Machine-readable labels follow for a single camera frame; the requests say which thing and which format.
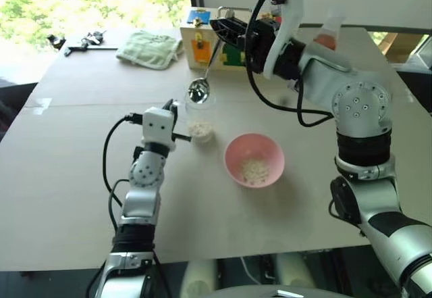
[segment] tree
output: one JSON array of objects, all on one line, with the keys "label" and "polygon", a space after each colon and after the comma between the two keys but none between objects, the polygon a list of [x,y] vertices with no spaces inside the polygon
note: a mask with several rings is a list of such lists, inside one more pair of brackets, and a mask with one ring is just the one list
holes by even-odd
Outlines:
[{"label": "tree", "polygon": [[387,32],[370,32],[369,34],[376,45],[379,45],[385,36],[387,36]]},{"label": "tree", "polygon": [[189,0],[0,0],[0,38],[35,49],[48,34],[95,28],[178,26]]}]

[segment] rice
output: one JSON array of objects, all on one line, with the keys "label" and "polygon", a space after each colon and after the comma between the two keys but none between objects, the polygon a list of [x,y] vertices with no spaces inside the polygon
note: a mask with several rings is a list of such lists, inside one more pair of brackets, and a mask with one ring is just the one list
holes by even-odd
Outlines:
[{"label": "rice", "polygon": [[242,162],[240,173],[244,182],[250,185],[264,183],[269,177],[269,167],[262,159],[246,159]]},{"label": "rice", "polygon": [[193,122],[189,125],[189,133],[192,138],[203,143],[213,136],[213,127],[208,122]]}]

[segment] pink bowl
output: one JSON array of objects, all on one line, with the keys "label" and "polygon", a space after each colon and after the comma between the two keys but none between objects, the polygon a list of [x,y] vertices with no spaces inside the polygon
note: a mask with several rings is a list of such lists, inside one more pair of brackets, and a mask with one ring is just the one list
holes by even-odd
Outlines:
[{"label": "pink bowl", "polygon": [[[247,159],[262,159],[269,167],[265,182],[248,184],[241,175],[242,163]],[[284,172],[285,157],[282,148],[272,139],[261,134],[242,134],[225,150],[225,167],[229,176],[248,188],[264,188],[276,182]]]}]

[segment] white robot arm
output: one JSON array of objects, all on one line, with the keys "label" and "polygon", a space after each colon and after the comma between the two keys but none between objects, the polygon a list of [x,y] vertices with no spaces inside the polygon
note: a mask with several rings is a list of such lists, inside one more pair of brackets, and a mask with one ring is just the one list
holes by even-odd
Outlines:
[{"label": "white robot arm", "polygon": [[[336,216],[331,212],[334,204],[336,217],[358,227],[370,240],[403,297],[432,296],[432,228],[406,217],[400,207],[395,158],[390,153],[391,99],[384,81],[376,72],[355,70],[347,59],[316,42],[305,45],[297,41],[293,31],[300,23],[302,0],[272,0],[281,5],[281,25],[269,19],[256,20],[264,1],[259,0],[248,24],[218,18],[211,20],[213,30],[226,43],[245,51],[251,86],[267,105],[296,112],[305,126],[335,118],[339,147],[335,163],[341,176],[331,183],[330,213]],[[299,93],[297,108],[281,107],[264,98],[252,72],[288,80],[288,86]],[[303,97],[332,115],[303,110]],[[327,117],[306,124],[302,113]],[[240,293],[236,297],[246,297],[246,291],[245,296]],[[303,296],[291,291],[270,297]]]},{"label": "white robot arm", "polygon": [[130,168],[130,190],[96,298],[155,297],[151,267],[155,260],[153,240],[161,206],[163,168],[169,152],[176,149],[174,141],[190,141],[190,137],[173,132],[176,121],[177,107],[172,100],[162,109],[152,107],[142,115],[142,147],[138,147],[139,154]]}]

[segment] spoon handle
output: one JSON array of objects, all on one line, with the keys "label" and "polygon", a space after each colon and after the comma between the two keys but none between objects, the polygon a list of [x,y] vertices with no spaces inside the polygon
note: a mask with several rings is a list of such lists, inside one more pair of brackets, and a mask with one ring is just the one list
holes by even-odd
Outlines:
[{"label": "spoon handle", "polygon": [[207,65],[207,69],[205,70],[204,79],[207,79],[207,75],[209,75],[210,67],[213,64],[213,62],[215,61],[216,55],[219,52],[219,49],[221,48],[221,45],[222,45],[222,40],[218,38],[217,42],[216,42],[216,45],[213,48],[213,53],[211,54],[209,65]]}]

